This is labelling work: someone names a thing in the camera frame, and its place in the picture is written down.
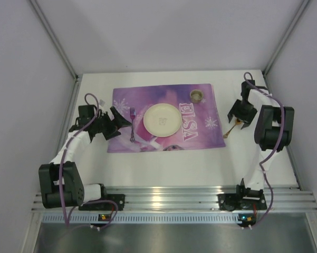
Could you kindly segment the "right aluminium corner post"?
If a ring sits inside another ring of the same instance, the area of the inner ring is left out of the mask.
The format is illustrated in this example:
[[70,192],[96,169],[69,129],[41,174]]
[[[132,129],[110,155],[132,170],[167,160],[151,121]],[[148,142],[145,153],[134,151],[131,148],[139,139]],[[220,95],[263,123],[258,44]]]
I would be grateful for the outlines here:
[[302,0],[299,2],[299,5],[296,8],[295,13],[290,18],[290,22],[288,23],[283,35],[280,37],[280,40],[277,43],[275,50],[271,54],[270,59],[267,61],[266,67],[262,71],[263,78],[267,78],[277,58],[280,56],[282,50],[285,48],[291,35],[293,34],[294,30],[298,26],[301,18],[304,16],[305,12],[307,11],[311,3],[311,0]]

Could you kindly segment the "aluminium corner post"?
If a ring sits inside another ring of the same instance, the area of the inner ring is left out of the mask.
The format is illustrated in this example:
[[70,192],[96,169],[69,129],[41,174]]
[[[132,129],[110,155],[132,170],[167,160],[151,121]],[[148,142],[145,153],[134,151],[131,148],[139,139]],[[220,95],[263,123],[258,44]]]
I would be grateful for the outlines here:
[[78,74],[76,73],[74,67],[72,66],[63,46],[61,45],[56,33],[54,32],[54,30],[50,24],[50,22],[48,21],[47,17],[45,16],[40,4],[36,0],[28,0],[27,2],[30,4],[32,10],[35,12],[37,18],[41,22],[42,27],[44,28],[46,34],[50,38],[53,46],[55,47],[57,54],[59,55],[59,57],[63,61],[66,69],[68,70],[70,75],[73,77],[73,79],[77,80]]
[[299,2],[299,5],[296,8],[295,13],[290,18],[290,22],[288,23],[283,35],[280,37],[280,40],[277,43],[275,50],[271,54],[270,59],[267,61],[266,67],[262,71],[263,78],[267,78],[277,58],[280,56],[282,50],[285,48],[291,35],[293,34],[294,30],[298,26],[301,18],[304,16],[305,12],[307,11],[311,3],[311,0],[302,0]]

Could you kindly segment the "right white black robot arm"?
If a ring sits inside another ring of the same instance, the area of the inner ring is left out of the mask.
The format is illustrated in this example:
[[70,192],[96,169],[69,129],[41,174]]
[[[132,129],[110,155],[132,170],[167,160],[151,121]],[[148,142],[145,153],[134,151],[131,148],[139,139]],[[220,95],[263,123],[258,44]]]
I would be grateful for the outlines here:
[[226,199],[239,204],[261,203],[272,160],[292,140],[295,111],[281,105],[267,88],[255,85],[253,79],[245,80],[241,89],[242,98],[235,101],[227,117],[242,129],[258,117],[253,134],[256,152],[248,173],[236,186],[236,193]]

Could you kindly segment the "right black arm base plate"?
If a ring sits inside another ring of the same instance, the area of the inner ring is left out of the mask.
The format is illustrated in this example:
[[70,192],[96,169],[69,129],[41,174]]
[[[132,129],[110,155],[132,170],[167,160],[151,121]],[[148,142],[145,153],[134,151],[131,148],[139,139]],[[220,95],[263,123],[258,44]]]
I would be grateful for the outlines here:
[[222,193],[218,196],[219,209],[222,211],[266,210],[267,204],[263,194],[239,196],[236,193]]

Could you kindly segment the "small glass cup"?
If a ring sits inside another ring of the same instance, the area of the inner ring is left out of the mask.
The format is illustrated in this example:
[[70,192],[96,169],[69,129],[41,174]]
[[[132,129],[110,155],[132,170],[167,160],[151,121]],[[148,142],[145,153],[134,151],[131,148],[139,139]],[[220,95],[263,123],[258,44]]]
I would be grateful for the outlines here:
[[195,89],[190,92],[190,100],[192,103],[200,103],[204,98],[201,90]]

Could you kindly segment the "purple Elsa cloth placemat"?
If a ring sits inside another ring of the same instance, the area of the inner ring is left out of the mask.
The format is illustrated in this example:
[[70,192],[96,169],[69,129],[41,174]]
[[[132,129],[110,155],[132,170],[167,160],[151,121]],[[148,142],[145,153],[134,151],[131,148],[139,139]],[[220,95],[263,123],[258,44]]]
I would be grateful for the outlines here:
[[[204,94],[200,103],[190,100],[190,92],[195,89]],[[143,124],[145,112],[159,103],[173,105],[182,117],[180,129],[165,138],[153,136]],[[122,128],[121,135],[109,141],[109,153],[199,150],[225,146],[214,89],[209,83],[117,88],[113,90],[112,104],[127,120],[130,119],[130,108],[135,108],[135,142],[130,142],[131,127]]]

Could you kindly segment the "iridescent metal fork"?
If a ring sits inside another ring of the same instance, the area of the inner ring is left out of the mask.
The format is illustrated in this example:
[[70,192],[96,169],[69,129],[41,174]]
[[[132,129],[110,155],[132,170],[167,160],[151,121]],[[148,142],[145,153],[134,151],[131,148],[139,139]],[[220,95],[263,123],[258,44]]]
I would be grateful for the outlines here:
[[134,120],[136,118],[136,111],[134,107],[130,108],[130,119],[131,119],[131,134],[130,134],[130,142],[135,142],[135,133],[134,133]]

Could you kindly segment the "gold metal spoon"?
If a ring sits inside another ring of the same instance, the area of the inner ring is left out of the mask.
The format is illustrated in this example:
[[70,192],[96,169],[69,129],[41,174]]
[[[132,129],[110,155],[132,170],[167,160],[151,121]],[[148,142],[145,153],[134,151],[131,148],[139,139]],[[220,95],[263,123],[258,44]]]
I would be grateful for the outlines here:
[[230,133],[232,132],[232,130],[233,130],[236,126],[240,125],[241,123],[242,123],[242,122],[241,122],[239,119],[235,119],[234,125],[223,135],[223,138],[224,138],[224,139],[227,139],[228,136],[230,135]]

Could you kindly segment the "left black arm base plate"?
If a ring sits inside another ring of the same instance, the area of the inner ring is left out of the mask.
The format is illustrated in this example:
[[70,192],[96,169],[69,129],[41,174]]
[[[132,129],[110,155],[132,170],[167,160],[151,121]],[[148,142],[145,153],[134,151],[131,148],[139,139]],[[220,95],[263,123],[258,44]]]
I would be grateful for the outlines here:
[[80,211],[116,211],[115,203],[119,211],[123,211],[125,204],[124,194],[107,194],[99,200],[92,200],[79,207]]

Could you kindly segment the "cream round plate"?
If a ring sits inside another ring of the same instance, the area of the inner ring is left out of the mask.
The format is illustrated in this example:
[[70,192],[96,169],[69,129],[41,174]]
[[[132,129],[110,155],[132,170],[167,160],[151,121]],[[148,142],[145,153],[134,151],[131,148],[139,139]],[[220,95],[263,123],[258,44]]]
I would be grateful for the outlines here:
[[181,127],[179,110],[171,104],[159,103],[151,106],[143,116],[145,129],[153,136],[165,138],[175,134]]

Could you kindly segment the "aluminium mounting rail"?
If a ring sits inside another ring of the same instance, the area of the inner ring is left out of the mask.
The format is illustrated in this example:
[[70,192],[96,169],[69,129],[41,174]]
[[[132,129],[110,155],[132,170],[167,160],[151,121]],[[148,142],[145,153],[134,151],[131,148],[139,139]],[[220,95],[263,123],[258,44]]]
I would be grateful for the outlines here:
[[[296,187],[274,187],[272,212],[316,212],[312,192]],[[124,211],[218,211],[218,195],[235,187],[107,187],[109,194],[124,194]]]

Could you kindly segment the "left aluminium corner post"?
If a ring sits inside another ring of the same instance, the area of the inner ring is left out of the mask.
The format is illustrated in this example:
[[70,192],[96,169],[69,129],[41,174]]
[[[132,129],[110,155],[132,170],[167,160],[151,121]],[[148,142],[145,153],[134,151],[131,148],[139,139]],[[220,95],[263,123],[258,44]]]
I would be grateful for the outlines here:
[[54,32],[54,30],[50,24],[50,22],[48,21],[47,17],[45,16],[40,4],[36,0],[28,0],[27,2],[30,4],[32,10],[35,12],[37,18],[41,22],[42,27],[44,28],[46,34],[50,38],[53,46],[55,47],[57,54],[59,55],[59,57],[63,61],[66,69],[68,70],[70,75],[73,77],[73,79],[77,80],[78,74],[76,73],[74,67],[72,66],[63,46],[61,45],[56,33]]

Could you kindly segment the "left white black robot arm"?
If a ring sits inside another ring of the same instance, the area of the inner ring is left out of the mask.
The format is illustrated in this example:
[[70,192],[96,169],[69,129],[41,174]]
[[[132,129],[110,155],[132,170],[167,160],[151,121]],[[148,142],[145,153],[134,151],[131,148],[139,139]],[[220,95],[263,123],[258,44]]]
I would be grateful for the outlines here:
[[78,163],[96,135],[102,134],[110,140],[121,135],[120,129],[132,126],[115,107],[110,111],[113,119],[95,105],[78,107],[79,116],[70,127],[65,144],[50,163],[39,167],[41,197],[46,209],[89,205],[107,199],[103,184],[83,184]]

